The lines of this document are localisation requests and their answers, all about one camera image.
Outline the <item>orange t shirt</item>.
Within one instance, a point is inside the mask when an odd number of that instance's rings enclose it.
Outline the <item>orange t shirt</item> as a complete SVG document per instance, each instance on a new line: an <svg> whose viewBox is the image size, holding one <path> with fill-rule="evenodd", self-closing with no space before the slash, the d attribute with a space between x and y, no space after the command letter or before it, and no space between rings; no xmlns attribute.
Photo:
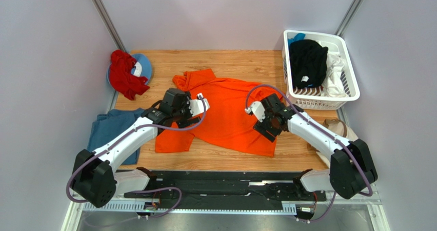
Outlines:
<svg viewBox="0 0 437 231"><path fill-rule="evenodd" d="M209 102L206 118L198 127L188 131L164 130L155 139L155 152L189 151L194 138L207 143L259 156L272 157L276 142L271 142L253 129L257 119L245 112L246 99L260 101L277 91L260 87L257 82L218 78L211 69L186 71L173 77L175 86L198 93Z"/></svg>

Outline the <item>white laundry basket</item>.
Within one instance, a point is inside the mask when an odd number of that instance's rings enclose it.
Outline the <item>white laundry basket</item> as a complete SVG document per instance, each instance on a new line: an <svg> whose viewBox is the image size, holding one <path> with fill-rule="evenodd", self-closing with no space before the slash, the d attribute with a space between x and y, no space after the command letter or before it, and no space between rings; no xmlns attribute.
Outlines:
<svg viewBox="0 0 437 231"><path fill-rule="evenodd" d="M338 51L346 61L346 67L341 74L341 80L348 94L346 98L316 97L317 88L294 88L291 78L291 67L289 58L289 46L287 39L293 38L297 33L304 33L305 40L314 40L323 47L328 47L331 51ZM284 82L286 84L287 98L293 103L304 109L313 110L337 110L345 103L355 101L360 97L359 87L356 81L349 52L345 41L337 36L326 33L285 30L283 32L284 46L282 49Z"/></svg>

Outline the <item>teal blue garment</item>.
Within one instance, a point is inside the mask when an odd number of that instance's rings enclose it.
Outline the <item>teal blue garment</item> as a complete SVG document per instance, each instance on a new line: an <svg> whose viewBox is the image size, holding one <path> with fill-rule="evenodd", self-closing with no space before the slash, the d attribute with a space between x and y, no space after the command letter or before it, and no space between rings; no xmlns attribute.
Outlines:
<svg viewBox="0 0 437 231"><path fill-rule="evenodd" d="M290 44L297 42L297 41L301 41L305 38L305 34L304 33L297 33L293 38L288 38L287 39L287 45L290 46Z"/></svg>

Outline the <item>white t shirt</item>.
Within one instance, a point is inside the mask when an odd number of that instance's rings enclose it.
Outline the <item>white t shirt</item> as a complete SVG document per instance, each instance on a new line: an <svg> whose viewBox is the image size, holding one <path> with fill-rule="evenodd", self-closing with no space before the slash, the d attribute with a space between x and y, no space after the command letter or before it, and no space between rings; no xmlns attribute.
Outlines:
<svg viewBox="0 0 437 231"><path fill-rule="evenodd" d="M338 51L328 50L327 71L322 85L317 88L316 97L346 98L348 94L341 80L341 74L346 67L346 61Z"/></svg>

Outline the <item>red t shirt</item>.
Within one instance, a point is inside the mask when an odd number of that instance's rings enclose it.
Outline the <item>red t shirt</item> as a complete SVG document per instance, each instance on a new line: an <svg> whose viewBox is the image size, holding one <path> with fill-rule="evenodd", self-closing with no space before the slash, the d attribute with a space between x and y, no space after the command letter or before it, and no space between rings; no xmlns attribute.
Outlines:
<svg viewBox="0 0 437 231"><path fill-rule="evenodd" d="M115 50L110 56L109 83L129 100L135 100L136 95L144 94L150 87L146 85L148 78L133 75L132 69L137 60L130 54Z"/></svg>

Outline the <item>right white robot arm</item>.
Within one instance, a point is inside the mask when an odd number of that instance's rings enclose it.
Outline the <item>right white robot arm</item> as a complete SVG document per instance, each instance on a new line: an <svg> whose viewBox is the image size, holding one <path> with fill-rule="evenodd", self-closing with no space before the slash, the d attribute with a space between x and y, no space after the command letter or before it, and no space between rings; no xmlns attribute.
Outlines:
<svg viewBox="0 0 437 231"><path fill-rule="evenodd" d="M302 108L285 105L276 94L247 104L245 112L256 117L254 130L273 142L281 132L299 136L328 160L327 170L308 169L297 177L307 192L334 191L344 199L357 194L372 195L378 179L367 143L342 137L316 122Z"/></svg>

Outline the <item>folded blue t shirt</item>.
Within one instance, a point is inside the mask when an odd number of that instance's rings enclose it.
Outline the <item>folded blue t shirt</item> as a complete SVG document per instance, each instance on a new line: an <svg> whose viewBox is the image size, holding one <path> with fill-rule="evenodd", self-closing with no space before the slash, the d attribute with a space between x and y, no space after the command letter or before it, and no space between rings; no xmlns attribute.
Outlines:
<svg viewBox="0 0 437 231"><path fill-rule="evenodd" d="M97 148L108 144L122 132L128 129L145 110L118 110L112 109L106 114L99 114L92 123L87 151L94 151Z"/></svg>

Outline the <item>beige bear cap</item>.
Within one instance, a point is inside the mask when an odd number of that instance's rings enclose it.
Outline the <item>beige bear cap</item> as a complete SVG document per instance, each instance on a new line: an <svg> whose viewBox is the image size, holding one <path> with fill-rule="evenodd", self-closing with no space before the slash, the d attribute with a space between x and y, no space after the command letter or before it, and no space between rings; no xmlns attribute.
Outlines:
<svg viewBox="0 0 437 231"><path fill-rule="evenodd" d="M349 141L356 141L358 139L356 133L339 119L325 119L322 125L335 134L347 138ZM330 168L330 162L328 158L315 147L312 147L312 149L315 150L315 153L326 164L326 166Z"/></svg>

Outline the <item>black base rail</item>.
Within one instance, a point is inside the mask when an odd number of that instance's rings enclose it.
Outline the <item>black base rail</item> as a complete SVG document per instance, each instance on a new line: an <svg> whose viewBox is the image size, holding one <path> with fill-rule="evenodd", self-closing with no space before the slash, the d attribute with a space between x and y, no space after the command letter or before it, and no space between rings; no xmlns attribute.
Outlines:
<svg viewBox="0 0 437 231"><path fill-rule="evenodd" d="M294 184L299 172L162 171L151 173L146 189L158 193L126 193L125 198L152 199L161 208L189 210L280 210L282 202L325 203L326 193L312 194Z"/></svg>

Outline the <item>light blue cap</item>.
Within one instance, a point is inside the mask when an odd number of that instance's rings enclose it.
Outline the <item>light blue cap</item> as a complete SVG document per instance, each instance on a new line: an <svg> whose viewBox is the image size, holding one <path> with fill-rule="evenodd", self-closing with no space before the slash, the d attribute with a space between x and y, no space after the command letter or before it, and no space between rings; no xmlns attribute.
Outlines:
<svg viewBox="0 0 437 231"><path fill-rule="evenodd" d="M148 60L148 58L145 55L143 55L141 53L130 54L130 55L133 56L137 60L137 64L135 64L135 67L132 69L131 73L135 76L147 77L148 81L146 82L146 84L148 84L148 82L150 81L151 75L152 75L152 66L151 66L150 61ZM107 72L106 72L106 79L107 79L108 83L109 83L109 66L108 66Z"/></svg>

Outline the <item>black t shirt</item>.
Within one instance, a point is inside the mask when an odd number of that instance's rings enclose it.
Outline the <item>black t shirt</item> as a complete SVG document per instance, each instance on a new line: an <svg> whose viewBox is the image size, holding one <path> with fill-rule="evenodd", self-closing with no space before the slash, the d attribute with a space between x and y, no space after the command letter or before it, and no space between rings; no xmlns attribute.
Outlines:
<svg viewBox="0 0 437 231"><path fill-rule="evenodd" d="M320 87L327 74L328 47L314 40L300 40L289 45L291 78L294 88Z"/></svg>

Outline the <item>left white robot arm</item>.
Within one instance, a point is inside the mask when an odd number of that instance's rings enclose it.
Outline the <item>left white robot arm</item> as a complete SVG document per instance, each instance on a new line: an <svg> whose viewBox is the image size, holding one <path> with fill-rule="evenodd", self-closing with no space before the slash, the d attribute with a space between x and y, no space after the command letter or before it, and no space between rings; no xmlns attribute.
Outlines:
<svg viewBox="0 0 437 231"><path fill-rule="evenodd" d="M118 168L137 149L164 130L188 131L199 126L210 108L202 93L168 89L164 97L145 109L125 131L94 151L82 150L75 158L66 185L68 199L100 208L113 197L145 190L150 176L144 169L119 172Z"/></svg>

